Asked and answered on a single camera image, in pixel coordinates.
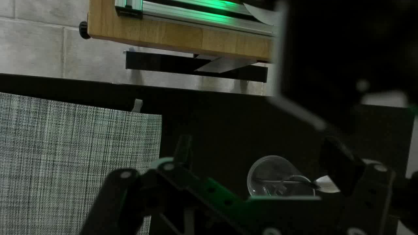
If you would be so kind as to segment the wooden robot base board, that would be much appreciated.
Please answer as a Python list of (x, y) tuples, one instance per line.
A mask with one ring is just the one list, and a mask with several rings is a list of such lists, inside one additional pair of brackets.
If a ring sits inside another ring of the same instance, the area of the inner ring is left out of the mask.
[(239, 31), (192, 26), (153, 18), (123, 17), (114, 0), (89, 0), (88, 33), (92, 38), (140, 47), (221, 55), (269, 61), (272, 39)]

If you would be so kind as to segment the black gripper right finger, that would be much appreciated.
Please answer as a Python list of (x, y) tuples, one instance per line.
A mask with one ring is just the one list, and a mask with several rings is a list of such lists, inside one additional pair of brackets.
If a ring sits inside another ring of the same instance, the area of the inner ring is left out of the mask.
[(396, 174), (383, 163), (366, 163), (336, 138), (324, 140), (319, 162), (347, 197), (339, 230), (383, 235)]

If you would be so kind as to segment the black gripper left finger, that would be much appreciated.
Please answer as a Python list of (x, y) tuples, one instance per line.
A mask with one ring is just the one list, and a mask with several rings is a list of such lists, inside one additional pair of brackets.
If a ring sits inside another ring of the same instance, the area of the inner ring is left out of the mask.
[(174, 161), (145, 174), (118, 168), (106, 176), (80, 235), (138, 235), (147, 217), (161, 222), (161, 235), (245, 235), (235, 202)]

